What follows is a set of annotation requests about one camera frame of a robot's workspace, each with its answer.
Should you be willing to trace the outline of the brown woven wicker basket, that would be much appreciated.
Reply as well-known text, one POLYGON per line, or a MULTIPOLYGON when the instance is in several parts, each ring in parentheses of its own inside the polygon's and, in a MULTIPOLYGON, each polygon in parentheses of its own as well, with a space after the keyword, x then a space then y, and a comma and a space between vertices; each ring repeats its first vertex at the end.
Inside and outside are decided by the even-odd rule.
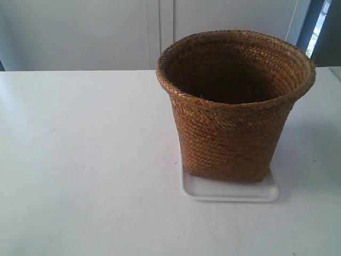
POLYGON ((250 30, 192 34, 159 57, 188 174, 260 182, 295 103, 315 83, 296 46, 250 30))

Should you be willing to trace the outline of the white rectangular plastic tray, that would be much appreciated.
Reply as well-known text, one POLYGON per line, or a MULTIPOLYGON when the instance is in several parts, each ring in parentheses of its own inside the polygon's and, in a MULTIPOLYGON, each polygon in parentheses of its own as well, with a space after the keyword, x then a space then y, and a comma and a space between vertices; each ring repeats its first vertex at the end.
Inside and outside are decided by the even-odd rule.
POLYGON ((180 187, 188 198, 209 202, 267 203, 276 200, 280 194, 277 179, 271 172, 261 182, 227 182, 189 175, 183 165, 180 187))

